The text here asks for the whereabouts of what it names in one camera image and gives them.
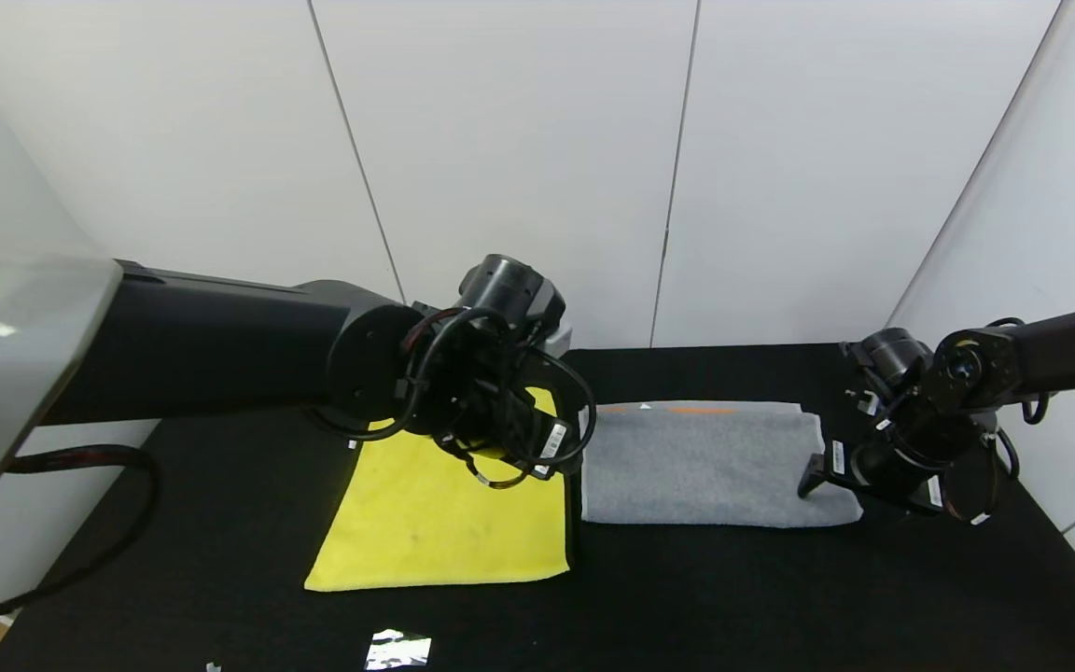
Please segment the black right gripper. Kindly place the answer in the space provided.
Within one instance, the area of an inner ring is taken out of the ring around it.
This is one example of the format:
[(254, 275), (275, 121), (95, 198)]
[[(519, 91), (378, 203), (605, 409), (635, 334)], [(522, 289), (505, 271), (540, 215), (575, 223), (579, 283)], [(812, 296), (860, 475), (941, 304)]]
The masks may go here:
[(917, 514), (942, 514), (942, 472), (917, 464), (890, 443), (847, 445), (833, 440), (825, 454), (809, 455), (797, 497), (806, 500), (825, 482)]

